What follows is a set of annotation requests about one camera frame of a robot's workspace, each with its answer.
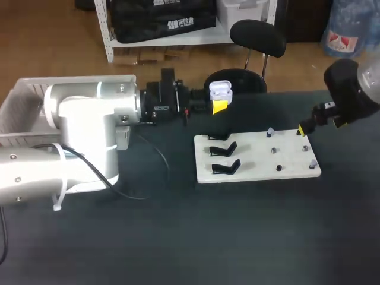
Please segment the chair backrest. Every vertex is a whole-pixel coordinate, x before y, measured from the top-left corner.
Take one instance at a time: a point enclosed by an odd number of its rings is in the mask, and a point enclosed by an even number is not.
[[[242,20],[230,30],[232,41],[248,49],[280,58],[286,50],[286,38],[273,25],[257,20]]]

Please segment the black bag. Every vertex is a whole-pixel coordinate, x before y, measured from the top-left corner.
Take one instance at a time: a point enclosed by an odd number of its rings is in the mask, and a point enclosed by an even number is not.
[[[113,0],[111,3],[112,25],[121,43],[216,26],[215,0]]]
[[[119,42],[135,43],[216,26],[214,15],[190,16],[176,14],[160,16],[150,21],[125,20],[122,25],[115,27],[114,31]]]
[[[113,21],[196,11],[215,15],[216,0],[112,0],[111,5]]]

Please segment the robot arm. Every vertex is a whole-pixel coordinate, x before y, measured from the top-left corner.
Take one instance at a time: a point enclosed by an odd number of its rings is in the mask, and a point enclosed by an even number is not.
[[[312,116],[299,125],[302,135],[326,125],[329,119],[340,128],[380,110],[380,58],[360,65],[340,59],[325,71],[324,80],[333,101],[314,107]]]
[[[135,83],[74,83],[50,86],[44,97],[48,124],[60,130],[54,147],[0,148],[0,205],[51,195],[54,210],[65,194],[99,191],[118,181],[116,127],[157,124],[208,109],[203,90],[175,81],[173,69],[138,91]],[[74,150],[99,172],[94,172]]]

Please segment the white shelf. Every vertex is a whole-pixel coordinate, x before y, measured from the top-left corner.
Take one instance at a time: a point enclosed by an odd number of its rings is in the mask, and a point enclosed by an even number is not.
[[[193,31],[191,33],[179,34],[171,37],[164,37],[156,40],[147,40],[139,43],[119,43],[112,39],[109,31],[109,21],[107,17],[106,0],[94,0],[96,14],[99,21],[100,32],[102,34],[104,49],[108,62],[113,62],[114,48],[133,48],[140,46],[187,46],[187,45],[211,45],[219,43],[231,43],[229,33],[220,24],[216,22],[216,27],[204,30]],[[267,22],[274,24],[276,17],[277,0],[269,0]]]
[[[216,43],[231,43],[230,35],[225,31],[217,20],[216,27],[205,28],[185,34],[163,37],[161,39],[146,40],[138,43],[119,43],[116,39],[110,42],[113,48],[133,48],[138,46],[187,46],[187,45],[210,45]]]

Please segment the black table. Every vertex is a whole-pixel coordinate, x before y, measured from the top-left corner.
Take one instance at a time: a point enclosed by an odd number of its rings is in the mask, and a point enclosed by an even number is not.
[[[132,134],[118,189],[6,207],[9,255],[0,284],[380,284],[380,114],[309,136],[320,178],[196,183],[193,137],[295,129],[325,92],[235,100],[218,116],[193,116]]]

